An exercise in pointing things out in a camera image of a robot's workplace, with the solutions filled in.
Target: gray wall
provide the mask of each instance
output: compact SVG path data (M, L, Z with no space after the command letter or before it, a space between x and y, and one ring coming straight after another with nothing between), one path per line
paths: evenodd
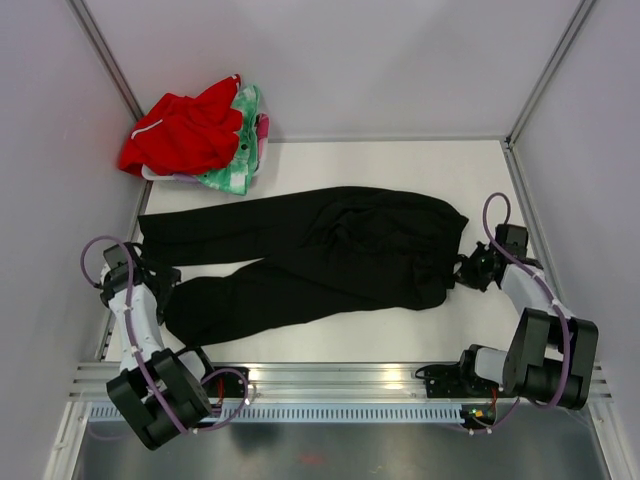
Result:
M132 119L64 0L3 2L0 62L0 476L31 480L103 317L80 250L127 233L141 182L114 168Z
M143 109L230 73L272 137L505 136L578 0L87 0Z
M640 458L640 3L599 2L517 145L569 306Z

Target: red garment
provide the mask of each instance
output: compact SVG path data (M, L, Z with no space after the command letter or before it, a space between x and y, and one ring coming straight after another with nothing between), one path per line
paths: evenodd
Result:
M242 113L231 108L239 88L240 75L233 75L196 98L167 93L136 123L118 167L138 176L142 165L158 175L225 168L238 149L235 132L242 129Z

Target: white table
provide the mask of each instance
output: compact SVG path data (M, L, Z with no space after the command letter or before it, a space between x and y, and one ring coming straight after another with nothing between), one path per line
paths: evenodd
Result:
M406 190L441 198L469 218L460 251L486 242L482 205L491 193L506 193L511 221L522 223L498 141L284 143L269 145L262 174L246 197L177 183L154 184L146 213L223 205L340 185ZM490 221L504 219L496 201ZM229 275L243 264L184 267L183 281ZM472 343L508 348L519 318L495 285L486 293L460 285L440 307L413 312L392 308L341 313L303 325L205 347L214 362L425 362L455 361ZM180 342L163 328L168 347ZM106 360L121 358L117 327Z

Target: green cloth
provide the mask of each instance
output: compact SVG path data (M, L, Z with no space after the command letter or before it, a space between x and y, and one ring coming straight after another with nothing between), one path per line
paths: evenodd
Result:
M242 130L238 150L226 168L209 170L195 177L209 188L236 195L246 195L253 173L258 166L258 136L256 135L256 117L260 103L260 89L248 85L238 92L231 108L242 113Z

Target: black garment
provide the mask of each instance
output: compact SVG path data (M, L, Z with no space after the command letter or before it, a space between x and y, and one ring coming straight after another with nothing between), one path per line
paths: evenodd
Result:
M440 305L467 219L416 193L338 187L140 217L144 255L173 266L263 258L178 285L167 328L188 346L338 312Z

